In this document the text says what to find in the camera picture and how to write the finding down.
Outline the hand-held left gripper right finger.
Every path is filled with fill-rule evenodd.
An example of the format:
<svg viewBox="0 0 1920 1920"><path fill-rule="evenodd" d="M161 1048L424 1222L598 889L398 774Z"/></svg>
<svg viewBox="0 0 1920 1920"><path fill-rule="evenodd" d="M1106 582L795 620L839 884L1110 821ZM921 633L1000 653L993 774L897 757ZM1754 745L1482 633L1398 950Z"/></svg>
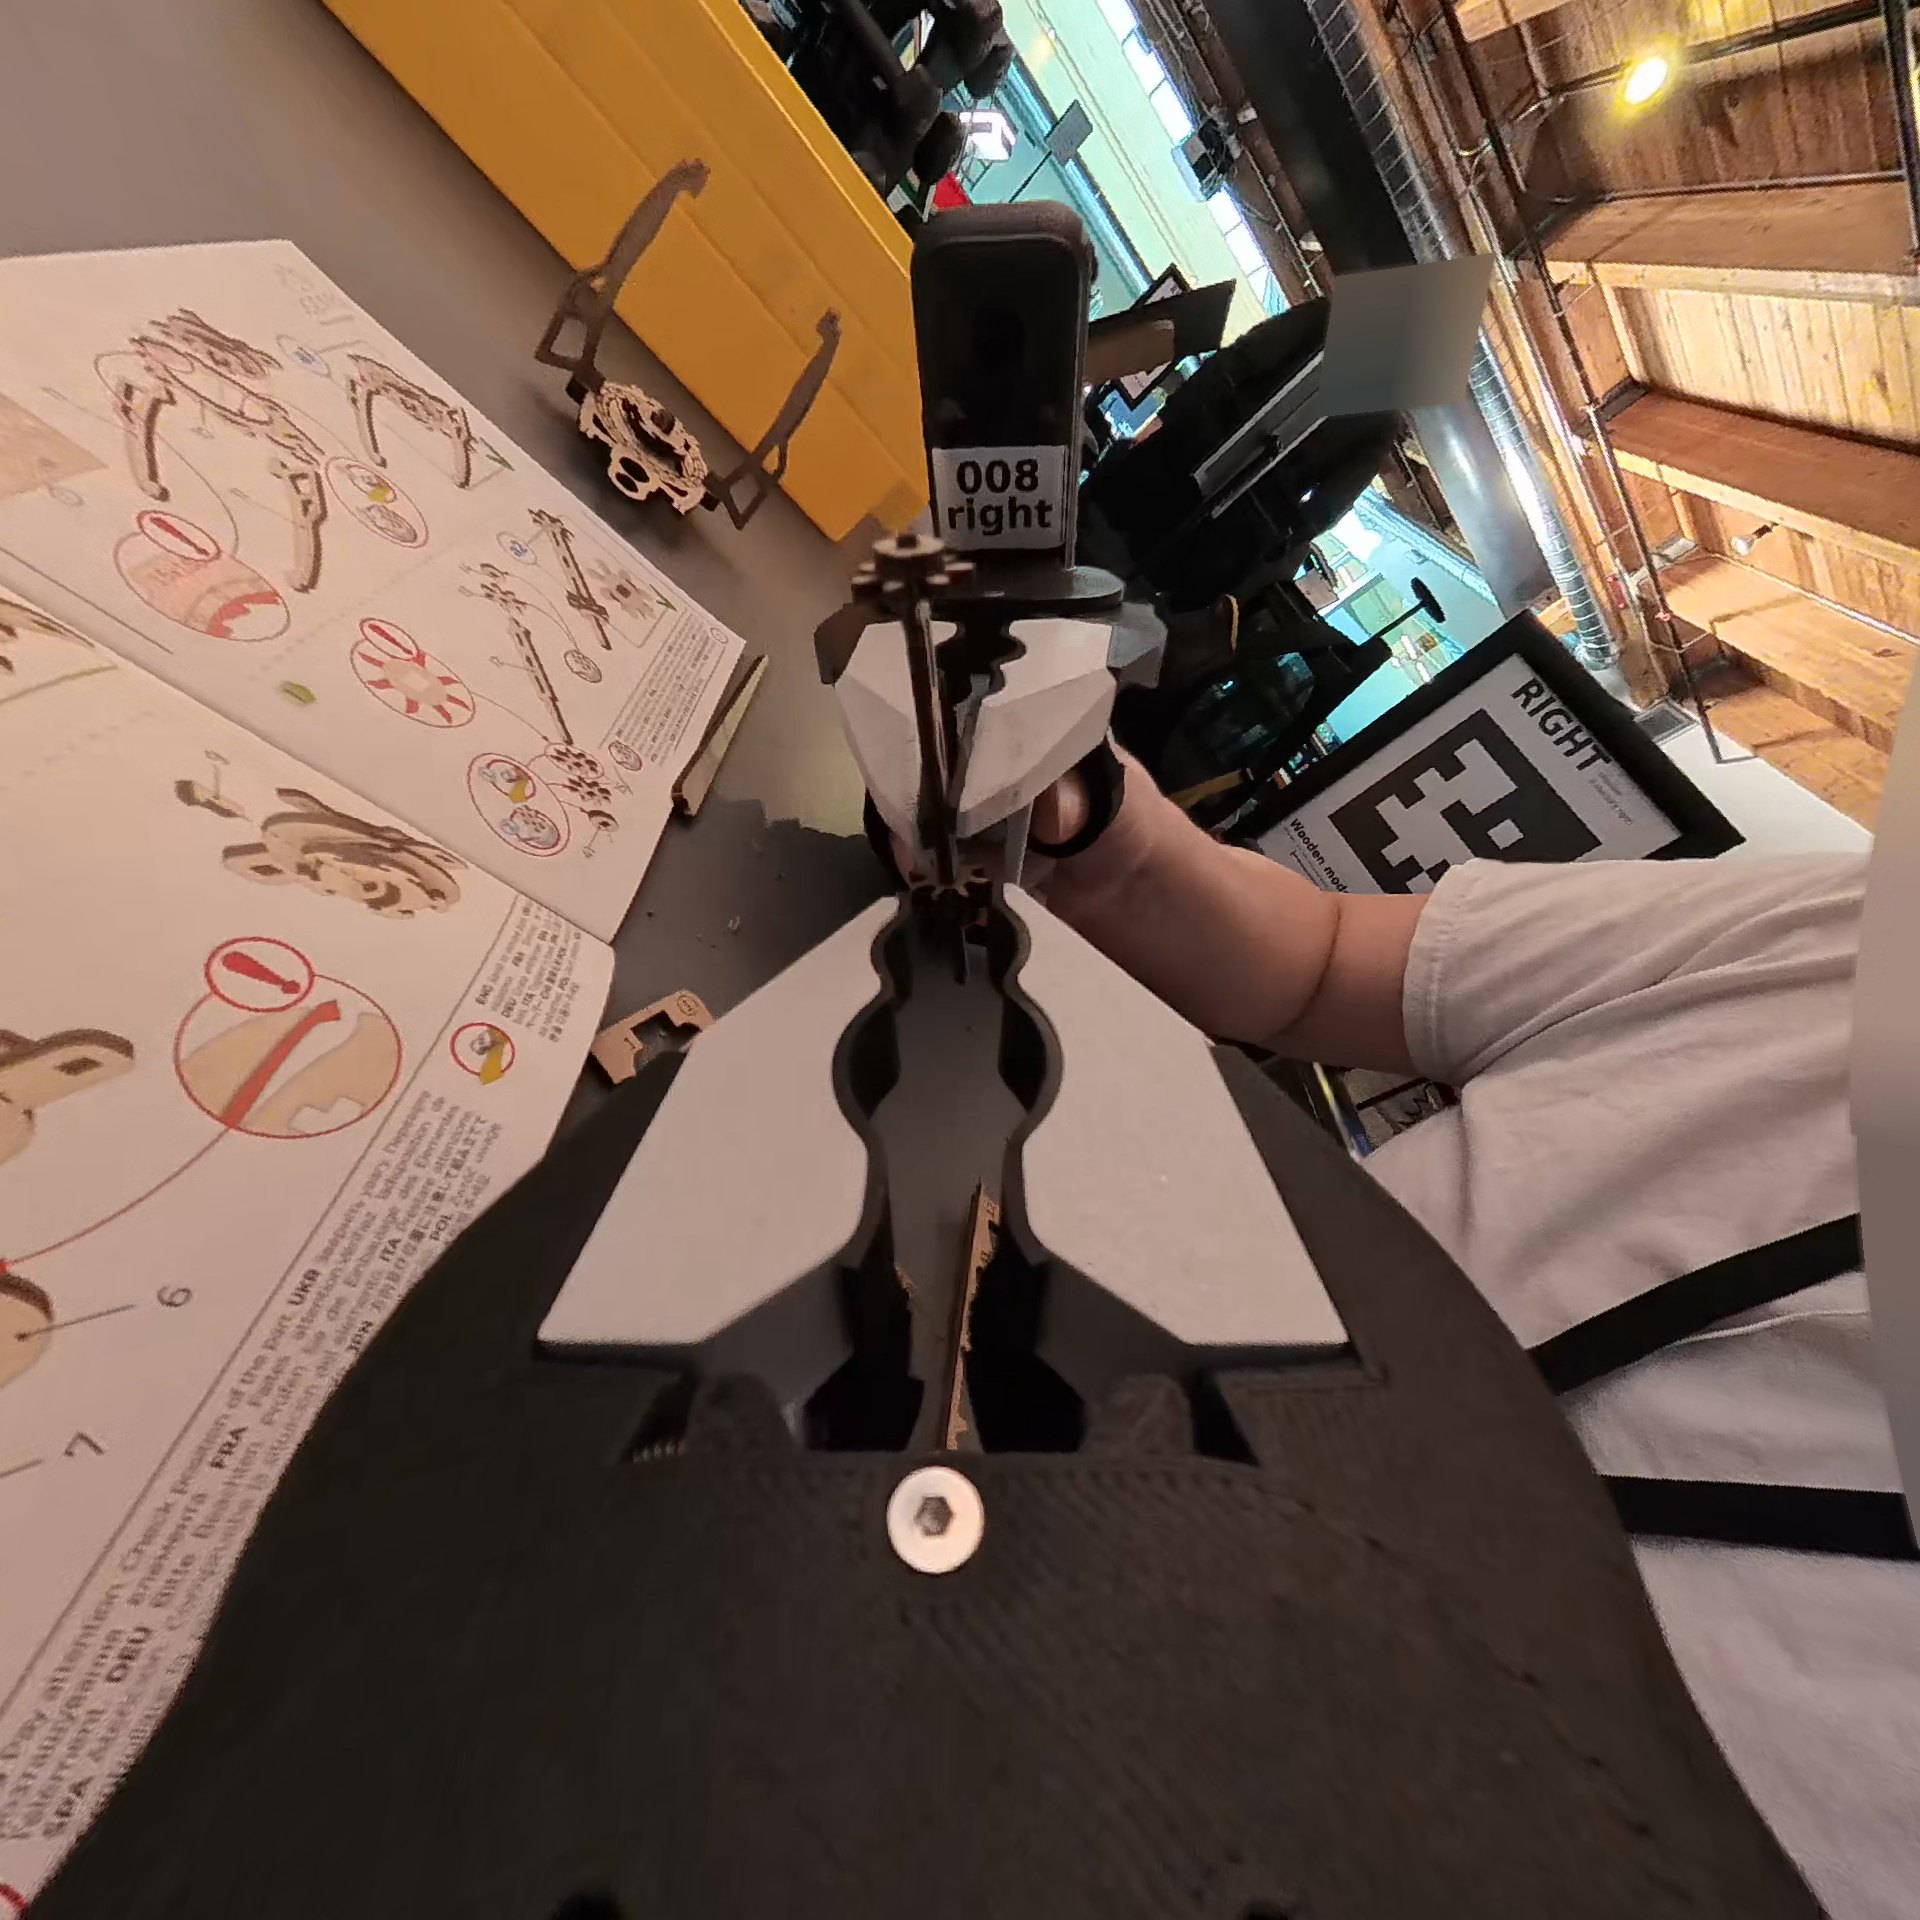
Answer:
<svg viewBox="0 0 1920 1920"><path fill-rule="evenodd" d="M1016 1147L1025 1246L1047 1266L1049 1362L1275 1362L1348 1332L1199 1027L1030 894L1011 1006L1046 1069Z"/></svg>

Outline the wooden model with curved legs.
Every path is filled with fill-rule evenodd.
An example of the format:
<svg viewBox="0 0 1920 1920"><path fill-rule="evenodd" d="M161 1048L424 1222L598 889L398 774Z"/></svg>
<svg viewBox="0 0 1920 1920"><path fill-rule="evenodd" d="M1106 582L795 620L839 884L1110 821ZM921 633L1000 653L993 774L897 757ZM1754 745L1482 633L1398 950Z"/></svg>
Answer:
<svg viewBox="0 0 1920 1920"><path fill-rule="evenodd" d="M694 429L662 401L632 381L610 380L598 362L618 294L659 237L673 206L682 197L702 195L706 180L705 160L689 158L647 190L608 252L570 278L536 357L567 373L567 396L579 402L579 427L608 454L608 480L620 494L633 502L659 497L682 515L723 509L735 528L746 530L767 499L785 490L791 444L822 397L843 340L839 315L822 315L819 350L756 446L724 473L708 468Z"/></svg>

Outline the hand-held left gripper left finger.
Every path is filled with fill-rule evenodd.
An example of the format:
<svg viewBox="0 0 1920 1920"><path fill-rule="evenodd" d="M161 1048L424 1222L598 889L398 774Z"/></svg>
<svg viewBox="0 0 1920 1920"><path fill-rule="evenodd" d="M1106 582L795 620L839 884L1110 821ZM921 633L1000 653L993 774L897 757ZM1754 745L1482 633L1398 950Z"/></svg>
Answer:
<svg viewBox="0 0 1920 1920"><path fill-rule="evenodd" d="M723 1016L654 1123L539 1326L553 1353L646 1362L839 1362L839 1280L870 1211L872 1149L833 1081L881 1001L870 905Z"/></svg>

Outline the assembly instruction booklet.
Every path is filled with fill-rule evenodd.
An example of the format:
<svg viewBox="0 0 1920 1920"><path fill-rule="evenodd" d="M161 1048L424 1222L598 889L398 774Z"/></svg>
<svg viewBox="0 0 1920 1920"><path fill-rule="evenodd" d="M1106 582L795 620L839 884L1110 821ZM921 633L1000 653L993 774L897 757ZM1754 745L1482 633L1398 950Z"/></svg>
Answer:
<svg viewBox="0 0 1920 1920"><path fill-rule="evenodd" d="M547 1149L744 642L289 242L3 273L3 1867Z"/></svg>

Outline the plywood strip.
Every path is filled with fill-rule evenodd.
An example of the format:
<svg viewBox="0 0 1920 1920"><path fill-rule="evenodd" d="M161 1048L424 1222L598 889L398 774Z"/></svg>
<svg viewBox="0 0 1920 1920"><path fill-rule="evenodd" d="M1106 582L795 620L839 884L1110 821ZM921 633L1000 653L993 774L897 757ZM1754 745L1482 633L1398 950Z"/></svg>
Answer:
<svg viewBox="0 0 1920 1920"><path fill-rule="evenodd" d="M719 779L731 753L731 745L748 715L748 709L752 707L752 699L767 674L767 666L767 653L744 657L737 662L737 670L728 682L724 696L711 715L711 722L699 740L698 753L691 757L686 771L675 782L673 810L676 817L691 821L702 811L706 798L714 792L714 782Z"/></svg>

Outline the person's right forearm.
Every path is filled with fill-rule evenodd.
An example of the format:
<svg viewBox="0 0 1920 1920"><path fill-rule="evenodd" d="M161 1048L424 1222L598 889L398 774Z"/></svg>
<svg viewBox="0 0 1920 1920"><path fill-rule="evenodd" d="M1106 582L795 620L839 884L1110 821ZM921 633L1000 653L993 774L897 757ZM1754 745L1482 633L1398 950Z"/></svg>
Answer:
<svg viewBox="0 0 1920 1920"><path fill-rule="evenodd" d="M1364 1069L1414 1068L1408 957L1433 896L1346 896L1224 849L1192 912L1202 968L1188 1017L1224 1041Z"/></svg>

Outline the person's right hand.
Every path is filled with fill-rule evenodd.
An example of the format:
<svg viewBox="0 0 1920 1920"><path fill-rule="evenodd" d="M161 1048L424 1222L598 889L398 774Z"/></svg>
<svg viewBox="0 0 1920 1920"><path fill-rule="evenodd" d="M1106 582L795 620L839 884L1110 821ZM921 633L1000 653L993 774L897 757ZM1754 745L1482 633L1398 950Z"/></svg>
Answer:
<svg viewBox="0 0 1920 1920"><path fill-rule="evenodd" d="M1090 849L1042 856L1025 884L1122 971L1207 1024L1265 860L1195 827L1134 757L1121 753L1118 772L1115 813Z"/></svg>

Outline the black exercise machine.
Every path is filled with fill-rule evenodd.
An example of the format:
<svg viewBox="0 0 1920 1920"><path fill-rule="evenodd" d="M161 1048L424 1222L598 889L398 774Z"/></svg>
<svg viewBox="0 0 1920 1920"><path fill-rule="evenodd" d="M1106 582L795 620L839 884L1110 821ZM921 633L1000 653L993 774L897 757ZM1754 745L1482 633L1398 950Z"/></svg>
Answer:
<svg viewBox="0 0 1920 1920"><path fill-rule="evenodd" d="M1386 662L1383 640L1334 628L1296 585L1401 436L1394 414L1299 427L1290 390L1328 314L1324 298L1296 304L1215 353L1079 488L1076 561L1166 628L1156 682L1114 709L1118 742L1164 792L1275 772Z"/></svg>

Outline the silver corrugated duct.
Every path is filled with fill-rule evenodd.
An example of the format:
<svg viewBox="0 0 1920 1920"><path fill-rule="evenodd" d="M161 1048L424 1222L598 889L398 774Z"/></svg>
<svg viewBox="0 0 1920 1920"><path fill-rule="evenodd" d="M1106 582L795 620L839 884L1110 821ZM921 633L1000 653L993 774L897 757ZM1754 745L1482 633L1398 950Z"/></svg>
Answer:
<svg viewBox="0 0 1920 1920"><path fill-rule="evenodd" d="M1458 218L1443 210L1433 173L1416 158L1401 115L1388 101L1383 68L1364 42L1355 4L1311 3L1306 9L1416 258L1431 264L1471 253L1472 242ZM1616 666L1616 633L1553 500L1487 332L1474 348L1471 396L1423 414L1420 434L1499 608L1516 612L1556 589L1574 612L1569 644L1576 657L1585 666Z"/></svg>

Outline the yellow plastic bin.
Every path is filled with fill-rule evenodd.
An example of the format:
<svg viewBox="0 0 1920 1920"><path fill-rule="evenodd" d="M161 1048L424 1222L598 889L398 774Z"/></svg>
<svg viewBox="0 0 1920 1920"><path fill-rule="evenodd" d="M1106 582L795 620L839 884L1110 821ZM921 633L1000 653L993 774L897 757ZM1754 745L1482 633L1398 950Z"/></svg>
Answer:
<svg viewBox="0 0 1920 1920"><path fill-rule="evenodd" d="M331 3L576 270L642 195L699 160L615 302L675 380L751 448L839 346L785 491L831 537L929 506L911 241L735 3Z"/></svg>

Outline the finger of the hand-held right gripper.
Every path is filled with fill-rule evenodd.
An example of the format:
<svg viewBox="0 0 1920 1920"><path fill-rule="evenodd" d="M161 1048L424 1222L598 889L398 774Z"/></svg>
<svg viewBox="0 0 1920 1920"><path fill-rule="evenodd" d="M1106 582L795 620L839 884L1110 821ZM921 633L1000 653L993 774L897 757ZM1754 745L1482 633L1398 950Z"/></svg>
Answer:
<svg viewBox="0 0 1920 1920"><path fill-rule="evenodd" d="M833 686L856 768L897 837L921 837L921 720L902 622L876 622Z"/></svg>
<svg viewBox="0 0 1920 1920"><path fill-rule="evenodd" d="M976 709L956 834L971 842L1032 802L1110 734L1112 622L1016 622L1017 653Z"/></svg>

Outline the plywood model part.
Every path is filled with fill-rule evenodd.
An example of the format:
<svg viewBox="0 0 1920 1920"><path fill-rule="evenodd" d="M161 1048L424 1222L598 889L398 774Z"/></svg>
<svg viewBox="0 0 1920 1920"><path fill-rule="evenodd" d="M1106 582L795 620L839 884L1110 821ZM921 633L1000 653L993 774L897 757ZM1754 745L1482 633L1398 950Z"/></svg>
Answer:
<svg viewBox="0 0 1920 1920"><path fill-rule="evenodd" d="M975 1187L958 1225L938 1240L927 1280L898 1272L908 1305L908 1376L919 1389L906 1446L914 1453L979 1451L970 1358L982 1283L1001 1240L1001 1205L987 1181Z"/></svg>

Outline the black framed marker sign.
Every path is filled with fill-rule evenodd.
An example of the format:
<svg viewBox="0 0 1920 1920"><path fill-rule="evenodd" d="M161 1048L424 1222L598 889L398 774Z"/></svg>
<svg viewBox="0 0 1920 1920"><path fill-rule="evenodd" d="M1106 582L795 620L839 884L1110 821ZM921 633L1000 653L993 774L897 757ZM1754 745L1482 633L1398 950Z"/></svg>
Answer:
<svg viewBox="0 0 1920 1920"><path fill-rule="evenodd" d="M1352 896L1471 860L1719 858L1745 834L1531 612L1249 806L1249 846Z"/></svg>

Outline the plywood offcut frame piece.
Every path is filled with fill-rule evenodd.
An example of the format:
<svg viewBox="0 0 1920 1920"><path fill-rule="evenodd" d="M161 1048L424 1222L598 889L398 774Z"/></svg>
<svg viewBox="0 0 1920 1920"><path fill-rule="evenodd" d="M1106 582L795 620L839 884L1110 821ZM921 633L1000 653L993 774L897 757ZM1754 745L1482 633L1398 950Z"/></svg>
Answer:
<svg viewBox="0 0 1920 1920"><path fill-rule="evenodd" d="M593 1041L593 1061L612 1086L625 1086L647 1065L686 1051L714 1016L695 992L671 992L604 1027Z"/></svg>

